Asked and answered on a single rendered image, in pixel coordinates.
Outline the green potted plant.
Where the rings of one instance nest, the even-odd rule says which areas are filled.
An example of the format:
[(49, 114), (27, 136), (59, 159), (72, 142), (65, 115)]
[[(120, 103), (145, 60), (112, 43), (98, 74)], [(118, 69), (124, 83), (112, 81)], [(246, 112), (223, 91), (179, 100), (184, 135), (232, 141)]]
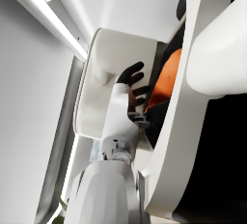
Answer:
[(56, 213), (55, 217), (52, 218), (51, 224), (64, 224), (65, 221), (65, 216), (69, 204), (69, 200), (66, 200), (65, 202), (61, 199), (60, 192), (58, 190), (58, 187), (55, 187), (55, 193), (57, 200), (60, 204), (61, 209), (59, 210), (58, 213)]

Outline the orange carrot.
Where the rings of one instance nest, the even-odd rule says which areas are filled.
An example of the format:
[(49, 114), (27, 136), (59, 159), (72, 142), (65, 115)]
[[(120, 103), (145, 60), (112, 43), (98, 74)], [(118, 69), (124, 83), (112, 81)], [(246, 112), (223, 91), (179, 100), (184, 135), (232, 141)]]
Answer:
[(171, 98), (174, 89), (181, 49), (176, 50), (164, 64), (154, 85), (146, 110)]

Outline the long ceiling light strip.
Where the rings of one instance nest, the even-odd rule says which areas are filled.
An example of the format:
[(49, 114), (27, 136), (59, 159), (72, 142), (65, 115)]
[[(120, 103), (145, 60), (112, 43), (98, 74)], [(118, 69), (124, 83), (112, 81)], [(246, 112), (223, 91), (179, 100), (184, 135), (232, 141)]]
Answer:
[(50, 33), (63, 43), (81, 62), (86, 61), (87, 52), (44, 0), (17, 1)]

